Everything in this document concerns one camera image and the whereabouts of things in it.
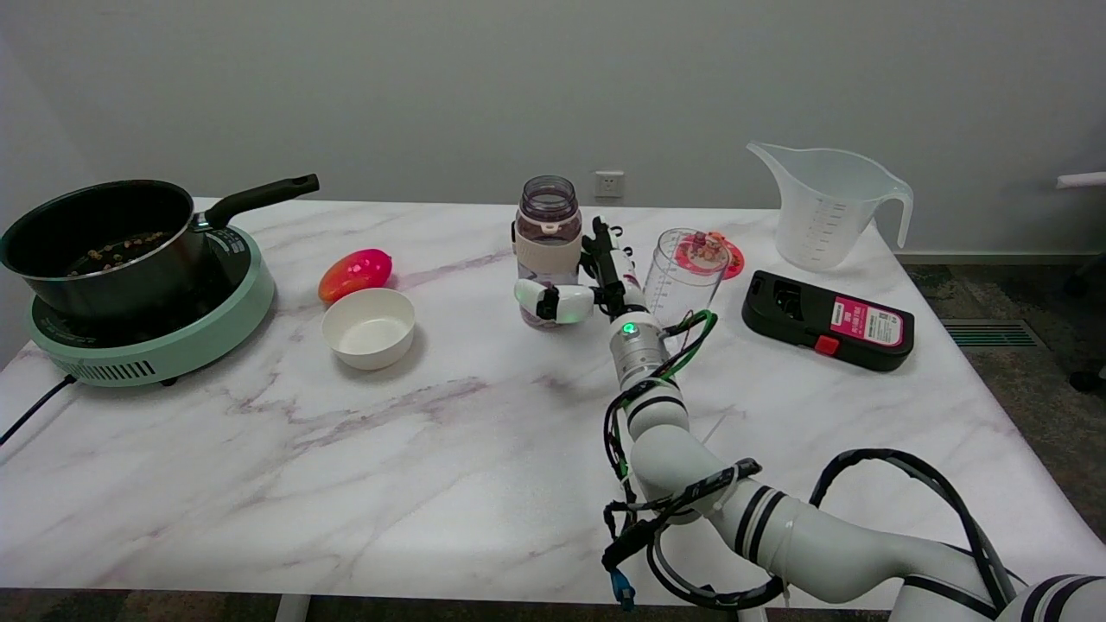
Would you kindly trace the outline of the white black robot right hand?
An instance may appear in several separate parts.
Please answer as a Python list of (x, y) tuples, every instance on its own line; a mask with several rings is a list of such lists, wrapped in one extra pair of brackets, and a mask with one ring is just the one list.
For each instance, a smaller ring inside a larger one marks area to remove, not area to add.
[(647, 311), (632, 248), (620, 245), (623, 229), (599, 216), (593, 217), (591, 226), (592, 235), (582, 237), (577, 267), (594, 284), (545, 286), (534, 279), (518, 279), (512, 292), (526, 314), (568, 326), (588, 321), (596, 312), (615, 323), (620, 317)]

